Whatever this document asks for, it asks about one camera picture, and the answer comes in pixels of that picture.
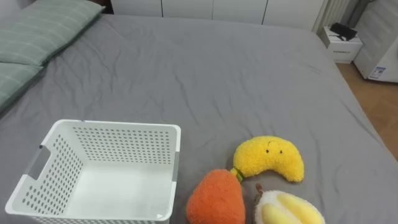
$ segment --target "yellow plush toy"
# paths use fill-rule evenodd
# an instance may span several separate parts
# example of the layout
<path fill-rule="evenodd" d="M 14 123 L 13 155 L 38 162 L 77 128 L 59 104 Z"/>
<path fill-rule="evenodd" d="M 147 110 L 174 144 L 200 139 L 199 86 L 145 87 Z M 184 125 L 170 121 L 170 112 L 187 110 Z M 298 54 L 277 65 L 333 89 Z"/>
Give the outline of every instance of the yellow plush toy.
<path fill-rule="evenodd" d="M 243 142 L 236 149 L 233 163 L 231 172 L 239 181 L 269 169 L 288 181 L 300 182 L 304 178 L 304 163 L 297 148 L 275 136 L 258 136 Z"/>
<path fill-rule="evenodd" d="M 256 184 L 254 224 L 325 224 L 321 213 L 308 201 L 279 190 L 263 192 Z"/>

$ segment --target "cabinet door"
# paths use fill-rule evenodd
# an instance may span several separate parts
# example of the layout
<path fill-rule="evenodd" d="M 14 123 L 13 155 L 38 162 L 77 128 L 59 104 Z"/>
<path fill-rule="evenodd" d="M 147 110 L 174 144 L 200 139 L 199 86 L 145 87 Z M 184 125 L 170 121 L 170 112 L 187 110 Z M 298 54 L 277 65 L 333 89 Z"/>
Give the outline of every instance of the cabinet door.
<path fill-rule="evenodd" d="M 213 0 L 163 0 L 163 16 L 211 19 Z"/>
<path fill-rule="evenodd" d="M 213 19 L 261 24 L 267 0 L 214 0 Z"/>
<path fill-rule="evenodd" d="M 268 0 L 264 25 L 312 30 L 323 0 Z"/>
<path fill-rule="evenodd" d="M 161 0 L 111 0 L 115 15 L 160 16 Z"/>

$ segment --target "pillow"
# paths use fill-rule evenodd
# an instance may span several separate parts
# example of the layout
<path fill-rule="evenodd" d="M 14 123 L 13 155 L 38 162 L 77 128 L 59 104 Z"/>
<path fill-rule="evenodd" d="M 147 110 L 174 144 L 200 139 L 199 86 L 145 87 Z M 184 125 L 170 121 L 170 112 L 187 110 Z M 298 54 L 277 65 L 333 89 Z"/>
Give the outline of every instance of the pillow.
<path fill-rule="evenodd" d="M 33 65 L 0 63 L 0 112 L 35 80 L 41 69 Z"/>
<path fill-rule="evenodd" d="M 102 10 L 90 1 L 40 0 L 0 22 L 0 62 L 42 65 Z"/>

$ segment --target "mattress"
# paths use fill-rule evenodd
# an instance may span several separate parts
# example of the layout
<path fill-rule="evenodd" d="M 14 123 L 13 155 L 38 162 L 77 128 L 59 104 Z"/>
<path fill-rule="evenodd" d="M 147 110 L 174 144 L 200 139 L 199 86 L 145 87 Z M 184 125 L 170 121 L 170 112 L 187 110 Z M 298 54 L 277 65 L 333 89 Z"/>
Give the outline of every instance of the mattress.
<path fill-rule="evenodd" d="M 259 135 L 292 141 L 305 177 L 292 184 L 268 171 L 244 180 L 246 223 L 255 183 L 305 198 L 327 223 L 398 220 L 398 163 L 315 34 L 101 16 L 44 73 L 0 119 L 3 207 L 51 125 L 85 119 L 181 127 L 171 223 L 187 223 L 188 197 L 203 176 L 230 169 L 236 147 Z M 11 223 L 3 211 L 0 223 Z"/>

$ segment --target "nightstand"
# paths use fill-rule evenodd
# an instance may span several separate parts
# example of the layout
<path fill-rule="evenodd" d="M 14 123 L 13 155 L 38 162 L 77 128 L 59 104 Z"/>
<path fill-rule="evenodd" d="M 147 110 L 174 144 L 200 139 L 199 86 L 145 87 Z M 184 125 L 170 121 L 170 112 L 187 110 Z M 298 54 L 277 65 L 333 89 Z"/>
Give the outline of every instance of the nightstand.
<path fill-rule="evenodd" d="M 102 13 L 105 14 L 113 14 L 113 8 L 111 0 L 88 0 L 99 4 L 100 6 L 105 6 L 105 9 Z"/>

